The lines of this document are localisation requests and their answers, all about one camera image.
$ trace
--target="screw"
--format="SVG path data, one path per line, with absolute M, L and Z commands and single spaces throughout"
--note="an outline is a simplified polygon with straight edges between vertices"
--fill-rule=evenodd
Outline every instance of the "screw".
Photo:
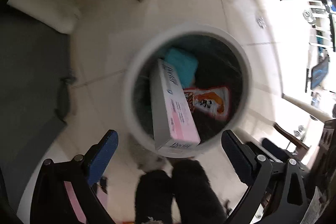
M 257 159 L 260 160 L 260 161 L 265 161 L 266 157 L 264 155 L 258 155 Z
M 81 155 L 81 154 L 78 154 L 76 155 L 74 158 L 73 158 L 75 161 L 82 161 L 84 159 L 84 156 Z
M 291 165 L 296 165 L 296 160 L 294 160 L 294 159 L 289 159 L 289 163 L 290 163 Z
M 46 159 L 43 161 L 43 165 L 49 165 L 51 164 L 51 159 Z

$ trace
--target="black pants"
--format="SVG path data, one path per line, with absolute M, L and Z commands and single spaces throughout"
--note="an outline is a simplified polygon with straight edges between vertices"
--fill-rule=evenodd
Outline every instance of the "black pants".
M 171 178 L 162 170 L 140 178 L 135 195 L 135 223 L 153 219 L 172 224 L 173 196 L 182 224 L 223 224 L 227 218 L 200 163 L 182 160 L 174 165 Z

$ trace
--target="tile floor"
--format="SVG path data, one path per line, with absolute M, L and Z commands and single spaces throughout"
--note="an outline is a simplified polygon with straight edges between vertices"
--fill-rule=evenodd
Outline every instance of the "tile floor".
M 72 65 L 78 78 L 72 87 L 73 109 L 68 127 L 44 158 L 55 156 L 55 150 L 59 150 L 63 157 L 55 156 L 56 159 L 71 159 L 77 153 L 85 153 L 108 129 L 116 130 L 120 145 L 105 171 L 109 179 L 108 212 L 118 222 L 134 220 L 134 192 L 142 172 L 137 170 L 127 150 L 128 130 L 120 107 L 123 78 L 132 58 L 151 37 L 183 22 L 221 28 L 243 46 L 251 63 L 253 89 L 240 126 L 257 139 L 264 136 L 277 139 L 278 134 L 273 132 L 269 121 L 285 116 L 285 120 L 292 119 L 288 111 L 279 114 L 278 106 L 284 104 L 280 98 L 282 85 L 286 89 L 291 87 L 291 79 L 282 76 L 288 73 L 288 49 L 300 47 L 294 44 L 302 41 L 295 36 L 295 24 L 302 23 L 301 18 L 288 20 L 285 4 L 281 6 L 277 2 L 280 1 L 98 0 L 86 6 L 71 42 Z M 256 22 L 260 16 L 268 24 L 265 29 Z M 293 36 L 288 38 L 285 32 L 278 31 L 279 26 L 291 31 Z M 294 52 L 291 54 L 291 58 L 296 58 Z M 197 159 L 219 198 L 230 199 L 234 207 L 246 185 L 239 181 L 219 144 Z M 25 192 L 18 211 L 25 223 L 29 223 L 30 193 Z M 176 205 L 173 217 L 179 220 Z

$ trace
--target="food wrapper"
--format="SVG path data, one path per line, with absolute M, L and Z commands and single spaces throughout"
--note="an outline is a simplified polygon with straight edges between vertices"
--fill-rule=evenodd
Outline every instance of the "food wrapper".
M 184 89 L 191 113 L 195 109 L 202 111 L 216 120 L 225 121 L 230 110 L 230 91 L 226 86 L 197 89 Z

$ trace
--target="box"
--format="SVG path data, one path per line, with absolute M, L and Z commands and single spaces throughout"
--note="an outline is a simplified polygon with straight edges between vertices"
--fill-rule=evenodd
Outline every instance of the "box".
M 155 148 L 183 153 L 200 142 L 175 68 L 158 59 L 150 75 Z

